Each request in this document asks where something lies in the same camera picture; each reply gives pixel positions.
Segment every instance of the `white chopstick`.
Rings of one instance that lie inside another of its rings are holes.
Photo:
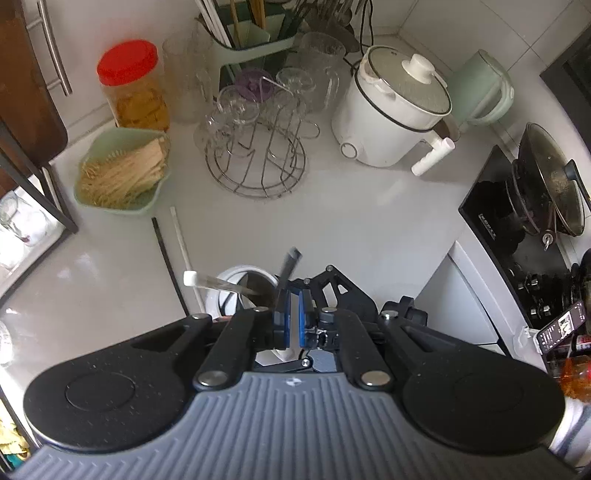
[[[205,20],[207,29],[211,32],[212,35],[214,35],[217,38],[216,30],[213,28],[212,19],[209,18],[209,14],[207,13],[207,9],[203,4],[203,0],[195,0],[195,3],[199,7],[199,10],[201,10],[201,14],[203,15],[203,19]]]
[[[224,27],[222,25],[222,21],[220,20],[219,15],[217,14],[216,7],[214,6],[212,0],[200,0],[200,1],[205,6],[205,9],[206,9],[207,13],[209,14],[209,18],[213,24],[213,28],[214,28],[215,32],[217,32],[217,34],[214,33],[216,38],[219,40],[219,42],[222,45],[232,48],[232,44],[230,43],[230,39],[228,38],[226,31],[224,30]]]
[[[170,215],[173,216],[174,230],[177,233],[178,245],[181,248],[181,253],[183,254],[183,260],[185,263],[185,270],[192,270],[193,267],[191,267],[191,261],[189,260],[189,254],[187,253],[187,245],[184,242],[183,234],[181,232],[181,226],[178,222],[177,209],[175,207],[170,207]],[[197,287],[193,287],[193,293],[195,294],[195,298],[197,299],[197,303],[199,304],[199,309],[201,310],[201,313],[207,313],[205,311],[205,304],[203,303],[203,299],[201,298],[201,294],[199,293],[199,290],[197,289]]]

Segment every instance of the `black circular pad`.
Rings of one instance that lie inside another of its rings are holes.
[[[402,391],[408,415],[453,448],[483,454],[538,446],[564,413],[564,396],[545,372],[468,345],[433,352]]]
[[[46,370],[27,388],[23,406],[44,443],[102,453],[170,428],[188,397],[172,357],[116,345]]]
[[[124,375],[94,372],[82,375],[66,387],[66,398],[86,411],[114,410],[134,396],[135,385]]]

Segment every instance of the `rice cooker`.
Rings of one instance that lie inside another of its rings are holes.
[[[455,147],[432,130],[452,111],[446,86],[425,57],[370,47],[332,118],[341,153],[373,167],[389,167],[425,140],[432,150],[412,167],[422,175]]]

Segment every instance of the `cabinet handle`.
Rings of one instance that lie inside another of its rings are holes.
[[[45,34],[45,41],[47,42],[47,48],[49,49],[49,55],[51,61],[56,69],[57,78],[47,84],[47,89],[52,90],[58,85],[61,85],[61,89],[64,91],[65,96],[72,94],[72,86],[66,75],[64,64],[61,62],[60,51],[57,49],[56,38],[53,36],[53,29],[51,27],[51,21],[49,19],[49,13],[47,11],[47,1],[38,0],[37,9],[39,10],[39,18],[36,18],[27,25],[27,30],[30,30],[37,25],[43,26],[43,33]]]

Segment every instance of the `electric kettle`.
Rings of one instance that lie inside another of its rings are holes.
[[[484,50],[478,50],[447,82],[453,114],[461,130],[468,125],[490,125],[513,104],[514,89],[509,74]],[[487,105],[499,96],[488,113]]]

